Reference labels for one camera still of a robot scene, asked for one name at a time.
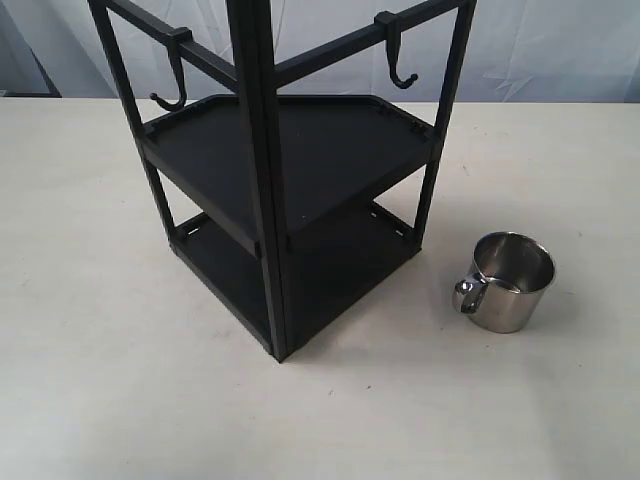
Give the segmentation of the stainless steel mug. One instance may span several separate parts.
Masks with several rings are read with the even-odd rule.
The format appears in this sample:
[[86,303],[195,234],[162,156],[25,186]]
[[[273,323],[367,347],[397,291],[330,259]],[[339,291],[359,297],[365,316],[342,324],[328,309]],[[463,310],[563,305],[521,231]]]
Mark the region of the stainless steel mug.
[[492,232],[475,245],[452,305],[477,326],[500,334],[522,330],[555,278],[550,253],[516,232]]

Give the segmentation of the black metal shelf rack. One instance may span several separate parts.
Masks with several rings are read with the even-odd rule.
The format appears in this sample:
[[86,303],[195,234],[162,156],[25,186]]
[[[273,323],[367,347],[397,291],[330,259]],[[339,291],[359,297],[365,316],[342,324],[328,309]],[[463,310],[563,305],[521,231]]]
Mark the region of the black metal shelf rack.
[[395,13],[402,34],[456,15],[433,123],[373,95],[281,93],[385,47],[374,20],[276,62],[269,3],[226,8],[231,60],[194,38],[180,46],[183,69],[226,93],[146,121],[111,19],[161,45],[176,27],[130,1],[89,5],[171,250],[283,361],[420,251],[476,5]]

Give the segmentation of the black hook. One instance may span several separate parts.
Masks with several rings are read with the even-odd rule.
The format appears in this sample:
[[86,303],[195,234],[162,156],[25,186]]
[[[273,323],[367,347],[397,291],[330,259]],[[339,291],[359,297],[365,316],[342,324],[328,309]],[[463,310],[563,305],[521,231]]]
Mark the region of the black hook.
[[180,55],[180,46],[193,39],[192,32],[187,27],[179,27],[171,30],[162,41],[165,46],[167,57],[173,72],[173,76],[178,87],[179,97],[175,102],[169,102],[161,98],[156,92],[152,92],[149,98],[153,100],[158,106],[168,112],[177,112],[181,110],[187,101],[187,90],[184,76],[184,69],[182,64],[182,57]]
[[374,17],[374,24],[381,27],[384,31],[385,51],[390,80],[398,89],[406,90],[410,88],[418,80],[418,75],[413,73],[407,79],[402,80],[397,73],[402,38],[400,17],[395,13],[383,11]]

